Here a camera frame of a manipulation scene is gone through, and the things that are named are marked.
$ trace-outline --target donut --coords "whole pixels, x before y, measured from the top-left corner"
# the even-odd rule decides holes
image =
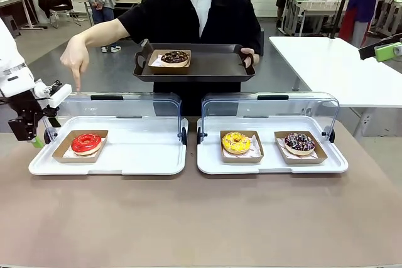
[[[184,67],[190,57],[187,53],[180,50],[169,51],[162,56],[162,66],[164,67]]]
[[[102,138],[97,134],[82,134],[71,143],[73,152],[85,156],[94,154],[101,147]]]
[[[285,137],[285,148],[294,155],[307,156],[313,153],[315,142],[306,134],[291,133]]]
[[[238,132],[227,133],[222,138],[224,149],[232,154],[244,154],[249,150],[250,144],[250,138]]]

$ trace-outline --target person's left hand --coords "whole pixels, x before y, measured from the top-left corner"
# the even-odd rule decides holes
[[[245,53],[246,55],[252,54],[253,57],[254,57],[254,65],[253,65],[253,66],[256,66],[256,65],[258,64],[258,62],[259,62],[259,55],[256,55],[256,53],[254,52],[254,50],[253,50],[252,48],[242,48],[240,51],[241,51],[242,53]],[[246,68],[249,68],[250,65],[251,65],[251,59],[250,59],[250,58],[246,58],[246,59],[244,60],[244,62],[246,63]]]

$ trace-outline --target display case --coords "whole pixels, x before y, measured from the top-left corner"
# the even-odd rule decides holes
[[[348,163],[334,144],[338,112],[338,101],[324,93],[208,95],[198,120],[198,167],[207,174],[344,172]],[[241,160],[228,162],[222,145],[228,132],[253,135],[249,150],[253,150],[253,141],[258,148],[259,141],[259,160],[255,160],[257,156],[244,159],[249,153],[229,154]],[[291,133],[310,137],[315,145],[313,153],[288,154],[282,144]]]
[[[50,126],[55,121],[44,119],[48,144],[29,170],[38,175],[177,174],[185,165],[188,129],[180,106],[173,94],[71,95],[57,112],[60,128]],[[72,132],[104,135],[96,162],[57,160],[55,151]]]

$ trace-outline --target transparent plastic lid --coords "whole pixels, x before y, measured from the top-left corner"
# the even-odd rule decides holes
[[[62,125],[73,117],[115,117],[117,119],[175,120],[177,134],[182,140],[181,100],[175,94],[72,94],[57,111],[56,119]],[[55,132],[54,119],[44,119],[51,140]]]
[[[217,119],[236,119],[247,123],[247,119],[282,119],[309,117],[322,129],[322,135],[331,140],[339,102],[331,95],[317,92],[283,93],[239,93],[227,95],[207,95],[202,102],[201,141],[208,135],[208,128]]]

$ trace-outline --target blue pants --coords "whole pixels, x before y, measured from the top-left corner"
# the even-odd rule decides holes
[[[91,7],[92,9],[92,16],[94,17],[94,23],[99,24],[102,22],[112,21],[114,19],[114,13],[111,8],[103,8],[103,9],[96,9]],[[117,46],[116,43],[111,44],[111,47]]]

